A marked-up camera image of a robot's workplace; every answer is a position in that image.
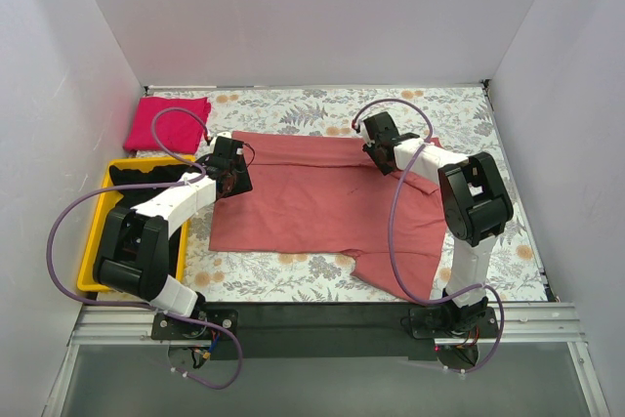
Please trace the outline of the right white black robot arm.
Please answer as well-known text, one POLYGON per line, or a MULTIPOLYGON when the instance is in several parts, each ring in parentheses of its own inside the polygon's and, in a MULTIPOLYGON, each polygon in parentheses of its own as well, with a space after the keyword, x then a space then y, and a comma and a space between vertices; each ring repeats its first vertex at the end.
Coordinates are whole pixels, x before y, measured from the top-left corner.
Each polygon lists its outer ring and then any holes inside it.
POLYGON ((436 146, 429 137, 401 134, 381 112, 353 124, 363 151, 385 175, 423 177, 437 185, 454 251, 450 278, 435 301, 408 297, 419 305, 411 326, 419 332, 464 336, 489 311, 486 277, 492 250, 514 215, 513 204, 494 158, 487 152, 464 155, 436 146))

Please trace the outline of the floral patterned table mat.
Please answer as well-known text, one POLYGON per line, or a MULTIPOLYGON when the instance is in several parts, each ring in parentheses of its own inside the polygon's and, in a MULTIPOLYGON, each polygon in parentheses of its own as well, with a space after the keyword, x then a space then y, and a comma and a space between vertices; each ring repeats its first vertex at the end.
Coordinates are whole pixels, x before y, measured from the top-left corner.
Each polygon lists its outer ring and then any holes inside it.
MULTIPOLYGON (((388 111, 402 132, 424 135, 425 112, 442 145, 460 153, 489 152, 496 160, 515 216, 496 244, 487 282, 505 302, 544 302, 547 280, 500 143, 491 104, 480 87, 391 89, 156 90, 165 99, 205 98, 213 133, 349 137, 366 104, 388 111)), ((393 296, 358 279, 354 260, 341 254, 212 252, 212 211, 190 221, 185 285, 212 302, 390 302, 393 296)))

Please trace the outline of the yellow plastic bin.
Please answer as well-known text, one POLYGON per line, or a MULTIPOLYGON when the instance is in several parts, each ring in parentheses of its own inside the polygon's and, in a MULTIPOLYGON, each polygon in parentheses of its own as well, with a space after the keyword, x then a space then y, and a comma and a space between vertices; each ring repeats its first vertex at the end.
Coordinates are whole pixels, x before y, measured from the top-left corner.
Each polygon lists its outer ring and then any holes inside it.
MULTIPOLYGON (((117 167, 120 170, 138 170, 142 173, 148 173, 157 167, 176 164, 180 164, 180 161, 170 156, 114 159, 108 163, 107 169, 104 171, 102 187, 108 188, 115 186, 115 183, 109 175, 109 169, 111 167, 117 167)), ((100 194, 97 197, 95 213, 87 236, 86 247, 76 280, 76 287, 80 291, 95 293, 112 292, 111 288, 99 284, 93 278, 93 266, 96 261, 96 255, 104 229, 105 217, 121 199, 122 194, 113 191, 100 194)), ((189 229, 190 222, 185 222, 170 238, 170 245, 174 248, 173 252, 176 258, 176 260, 170 263, 170 273, 179 281, 184 279, 189 229)))

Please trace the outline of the salmon pink t shirt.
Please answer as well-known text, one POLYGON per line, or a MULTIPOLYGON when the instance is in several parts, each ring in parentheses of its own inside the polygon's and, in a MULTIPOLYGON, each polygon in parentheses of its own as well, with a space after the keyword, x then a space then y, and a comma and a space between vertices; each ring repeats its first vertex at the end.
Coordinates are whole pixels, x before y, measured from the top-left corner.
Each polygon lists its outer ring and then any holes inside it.
POLYGON ((211 250, 343 254, 374 287, 430 296, 446 233, 434 183, 383 175, 357 138, 232 136, 249 146, 253 189, 215 203, 211 250))

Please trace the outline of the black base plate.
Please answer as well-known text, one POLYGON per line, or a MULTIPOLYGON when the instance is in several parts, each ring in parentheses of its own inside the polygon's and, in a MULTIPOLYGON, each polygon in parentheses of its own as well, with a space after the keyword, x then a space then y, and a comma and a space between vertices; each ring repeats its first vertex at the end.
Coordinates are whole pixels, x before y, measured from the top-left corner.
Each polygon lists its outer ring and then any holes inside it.
POLYGON ((198 315, 231 331, 246 358, 437 358, 436 342, 463 342, 432 311, 407 303, 213 303, 198 315))

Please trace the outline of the black t shirt in bin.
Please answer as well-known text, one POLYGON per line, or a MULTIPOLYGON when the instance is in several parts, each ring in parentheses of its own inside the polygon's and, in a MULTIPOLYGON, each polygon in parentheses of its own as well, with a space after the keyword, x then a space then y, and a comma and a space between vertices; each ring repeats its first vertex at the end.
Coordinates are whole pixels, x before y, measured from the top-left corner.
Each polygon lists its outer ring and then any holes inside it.
MULTIPOLYGON (((122 169, 118 166, 110 166, 108 174, 114 186, 145 185, 158 183, 175 183, 188 169, 187 165, 156 166, 150 170, 122 169)), ((163 192, 165 188, 124 189, 120 191, 121 198, 115 206, 132 208, 138 204, 147 202, 163 192)))

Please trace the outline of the aluminium frame rail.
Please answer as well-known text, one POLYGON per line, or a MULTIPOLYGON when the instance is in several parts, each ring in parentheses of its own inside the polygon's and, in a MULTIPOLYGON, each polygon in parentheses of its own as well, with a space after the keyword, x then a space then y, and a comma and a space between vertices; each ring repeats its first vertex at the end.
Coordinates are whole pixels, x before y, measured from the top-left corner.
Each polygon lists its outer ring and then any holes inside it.
POLYGON ((606 416, 575 308, 492 308, 471 332, 402 303, 218 304, 207 331, 87 308, 48 416, 606 416))

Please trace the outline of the folded magenta t shirt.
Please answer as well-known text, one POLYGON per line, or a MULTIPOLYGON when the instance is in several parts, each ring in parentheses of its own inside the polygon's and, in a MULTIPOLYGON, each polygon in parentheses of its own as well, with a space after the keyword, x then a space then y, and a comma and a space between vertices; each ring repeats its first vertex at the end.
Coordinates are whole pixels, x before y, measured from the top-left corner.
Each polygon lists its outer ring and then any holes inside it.
MULTIPOLYGON (((151 134, 151 123, 156 114, 164 109, 180 107, 208 121, 211 104, 206 98, 167 99, 144 97, 139 100, 130 133, 123 144, 127 152, 158 151, 160 146, 151 134)), ((193 154, 200 145, 203 128, 190 115, 181 111, 170 111, 161 116, 156 124, 156 133, 166 147, 176 153, 193 154)))

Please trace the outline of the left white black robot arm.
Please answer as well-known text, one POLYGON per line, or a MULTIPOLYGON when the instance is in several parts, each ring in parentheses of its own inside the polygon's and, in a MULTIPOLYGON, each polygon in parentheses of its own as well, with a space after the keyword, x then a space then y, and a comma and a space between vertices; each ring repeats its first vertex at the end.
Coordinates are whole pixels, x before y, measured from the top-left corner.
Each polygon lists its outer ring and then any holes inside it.
POLYGON ((204 176, 186 171, 150 200, 108 212, 93 267, 98 283, 173 313, 174 326, 189 339, 206 331, 208 316, 198 308, 199 294, 170 274, 170 237, 199 210, 252 189, 244 142, 223 134, 210 149, 199 162, 204 176))

